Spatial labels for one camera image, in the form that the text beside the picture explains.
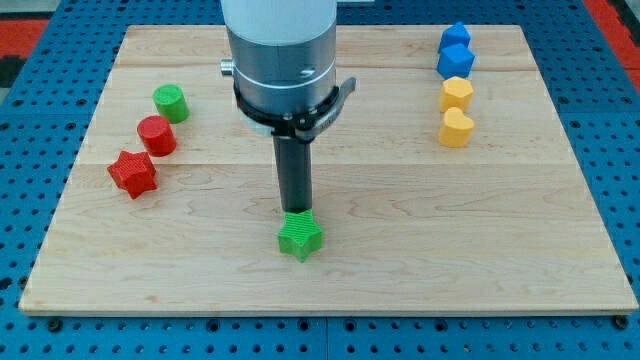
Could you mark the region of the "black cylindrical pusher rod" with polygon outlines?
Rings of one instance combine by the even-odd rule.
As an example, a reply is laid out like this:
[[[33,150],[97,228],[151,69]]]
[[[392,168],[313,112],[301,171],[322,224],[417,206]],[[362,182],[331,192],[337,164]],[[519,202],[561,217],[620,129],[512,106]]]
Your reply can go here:
[[[312,208],[311,147],[297,139],[273,139],[281,205],[285,212]]]

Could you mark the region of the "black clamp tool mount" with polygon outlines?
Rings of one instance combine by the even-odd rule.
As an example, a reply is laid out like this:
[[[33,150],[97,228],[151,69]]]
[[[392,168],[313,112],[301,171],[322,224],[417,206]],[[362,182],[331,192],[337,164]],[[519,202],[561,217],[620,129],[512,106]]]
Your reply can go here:
[[[293,138],[309,143],[337,120],[347,98],[356,90],[356,85],[357,79],[350,77],[340,86],[334,86],[321,103],[306,112],[286,114],[271,114],[258,110],[243,98],[237,86],[233,87],[233,91],[242,118],[258,134]]]

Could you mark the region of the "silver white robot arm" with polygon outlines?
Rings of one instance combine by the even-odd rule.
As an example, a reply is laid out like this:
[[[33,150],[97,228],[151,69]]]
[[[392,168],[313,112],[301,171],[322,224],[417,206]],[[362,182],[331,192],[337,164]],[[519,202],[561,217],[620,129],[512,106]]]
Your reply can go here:
[[[336,80],[335,0],[222,0],[239,112],[273,140],[282,208],[312,207],[311,143],[339,117],[355,78]]]

